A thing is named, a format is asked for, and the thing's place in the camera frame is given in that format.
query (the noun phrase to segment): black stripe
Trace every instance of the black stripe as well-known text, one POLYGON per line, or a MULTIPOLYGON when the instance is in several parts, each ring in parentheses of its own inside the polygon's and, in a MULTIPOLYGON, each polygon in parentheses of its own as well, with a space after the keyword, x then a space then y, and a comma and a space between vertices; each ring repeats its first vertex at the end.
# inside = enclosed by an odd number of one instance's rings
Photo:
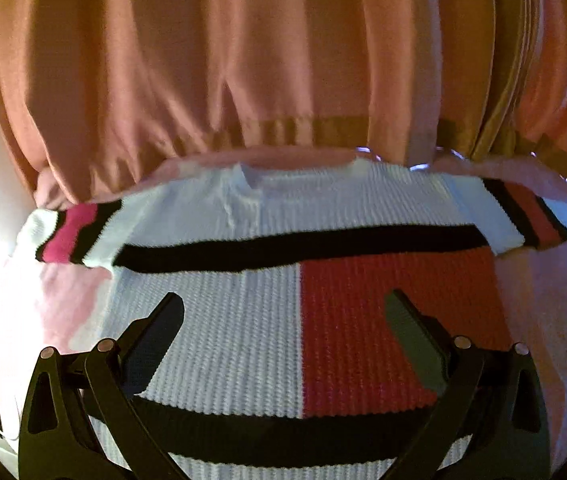
POLYGON ((57 223, 54 226, 54 231, 52 231, 52 234, 48 237, 47 240, 44 241, 44 243, 42 243, 38 248, 37 248, 37 252, 35 254, 35 258, 37 259, 38 262, 42 262, 43 261, 43 253, 45 252, 45 248, 48 246, 48 243, 50 242, 50 240, 52 240, 52 238, 55 237, 55 235, 57 234, 58 230, 61 229, 63 227, 63 225, 66 223, 66 212, 65 211, 59 211, 57 213, 57 223))
POLYGON ((302 232, 250 240, 210 240, 171 247, 125 245, 117 267, 135 272, 241 272, 292 265, 305 260, 362 254, 442 253, 484 247, 474 225, 391 225, 339 231, 302 232))
POLYGON ((483 178, 482 180, 486 189, 497 199, 503 211, 505 211, 508 218, 515 224, 515 227, 523 236, 525 240, 524 246, 538 248, 539 237, 528 215, 526 215, 525 211, 521 209, 521 206, 519 206, 516 200, 510 195, 503 181, 495 178, 483 178))
MULTIPOLYGON (((457 438, 479 428, 489 395, 479 390, 457 438)), ((86 412, 103 420, 92 394, 86 412)), ((432 408, 356 416, 282 418, 205 415, 134 396, 132 404, 154 441, 167 452, 212 463, 312 467, 396 458, 432 408)))
POLYGON ((83 229, 79 231, 76 238, 76 244, 74 245, 74 250, 70 255, 70 262, 73 264, 83 263, 83 259, 98 240, 107 221, 113 214, 121 209, 121 204, 121 200, 117 200, 115 202, 108 202, 97 206, 96 219, 94 219, 94 222, 83 227, 83 229))
POLYGON ((552 209, 548 207, 545 200, 542 197, 536 197, 537 204, 543 211, 544 215, 548 218, 548 221, 552 224, 555 231, 559 233, 559 238, 561 238, 562 242, 567 242, 567 227, 564 226, 561 221, 557 218, 557 216, 552 212, 552 209))

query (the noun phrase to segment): bed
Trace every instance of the bed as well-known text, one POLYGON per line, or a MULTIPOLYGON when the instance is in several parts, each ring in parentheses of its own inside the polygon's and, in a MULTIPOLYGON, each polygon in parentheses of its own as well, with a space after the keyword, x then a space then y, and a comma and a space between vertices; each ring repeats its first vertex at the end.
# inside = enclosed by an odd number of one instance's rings
MULTIPOLYGON (((357 144, 359 140, 348 142, 357 144)), ((370 140, 365 139, 363 144, 374 146, 370 140)), ((382 145, 380 142, 375 146, 378 152, 383 152, 379 149, 382 145)), ((36 206, 69 210, 86 197, 91 198, 88 202, 108 203, 122 195, 151 190, 175 179, 194 177, 238 162, 262 170, 292 171, 339 168, 355 156, 377 158, 355 152, 353 146, 322 149, 266 146, 187 155, 182 160, 166 160, 150 171, 158 164, 157 159, 148 163, 142 178, 132 176, 131 180, 118 181, 115 186, 91 190, 73 184, 67 175, 62 175, 63 171, 54 168, 26 177, 34 188, 36 206)), ((417 158, 412 162, 423 160, 417 158)), ((473 164, 454 154, 439 152, 428 166, 415 171, 502 179, 523 184, 544 198, 567 203, 566 179, 530 157, 495 156, 473 164)), ((22 224, 25 221, 22 212, 12 216, 18 215, 22 224)), ((530 248, 508 251, 495 259, 494 268, 509 335, 514 340, 525 341, 535 355, 548 405, 552 470, 556 472, 567 459, 567 241, 542 251, 530 248)), ((86 351, 104 336, 111 285, 110 271, 100 267, 42 263, 24 257, 19 250, 6 262, 0 271, 0 391, 1 405, 6 407, 7 433, 17 431, 19 415, 18 409, 11 408, 13 397, 17 406, 23 405, 39 351, 44 346, 54 346, 61 352, 86 351)), ((17 451, 16 443, 12 444, 17 451)))

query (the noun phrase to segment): knit sweater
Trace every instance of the knit sweater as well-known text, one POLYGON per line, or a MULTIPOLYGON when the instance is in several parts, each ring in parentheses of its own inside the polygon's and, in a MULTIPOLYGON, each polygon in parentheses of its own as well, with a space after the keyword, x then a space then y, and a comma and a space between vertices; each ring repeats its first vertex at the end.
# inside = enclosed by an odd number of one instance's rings
POLYGON ((567 205, 522 186, 358 159, 290 172, 238 164, 38 210, 17 252, 110 269, 103 337, 166 292, 183 298, 183 327, 133 403, 191 478, 376 479, 436 402, 385 323, 384 296, 401 288, 453 335, 505 350, 495 255, 565 240, 567 205))

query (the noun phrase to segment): metal pin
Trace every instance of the metal pin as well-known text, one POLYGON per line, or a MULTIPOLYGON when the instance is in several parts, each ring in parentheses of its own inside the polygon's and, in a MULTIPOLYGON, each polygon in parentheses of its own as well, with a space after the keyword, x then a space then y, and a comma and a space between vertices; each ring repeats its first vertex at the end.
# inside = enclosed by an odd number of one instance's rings
POLYGON ((109 352, 114 348, 114 341, 112 339, 101 339, 96 348, 100 352, 109 352))
POLYGON ((517 352, 519 355, 528 355, 530 353, 530 350, 525 343, 517 343, 515 345, 515 352, 517 352))
POLYGON ((51 346, 46 346, 41 350, 41 359, 49 359, 54 355, 54 348, 51 346))
POLYGON ((472 341, 465 337, 464 335, 457 335, 454 338, 454 346, 461 348, 462 350, 467 350, 472 346, 472 341))

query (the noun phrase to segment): red stripe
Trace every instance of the red stripe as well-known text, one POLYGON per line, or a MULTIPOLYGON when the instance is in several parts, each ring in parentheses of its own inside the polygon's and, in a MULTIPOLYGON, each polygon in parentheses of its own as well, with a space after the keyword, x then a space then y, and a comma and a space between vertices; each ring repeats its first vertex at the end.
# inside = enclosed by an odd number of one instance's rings
POLYGON ((66 212, 66 222, 47 243, 42 259, 48 264, 67 264, 79 231, 96 220, 97 204, 79 204, 66 212))
POLYGON ((489 248, 301 264, 304 416, 401 412, 432 405, 384 315, 401 288, 451 333, 506 350, 513 341, 489 248))
POLYGON ((538 249, 560 244, 563 240, 544 211, 539 207, 536 195, 530 189, 520 184, 511 182, 505 182, 504 184, 510 196, 515 199, 515 202, 526 213, 532 228, 539 237, 538 249))

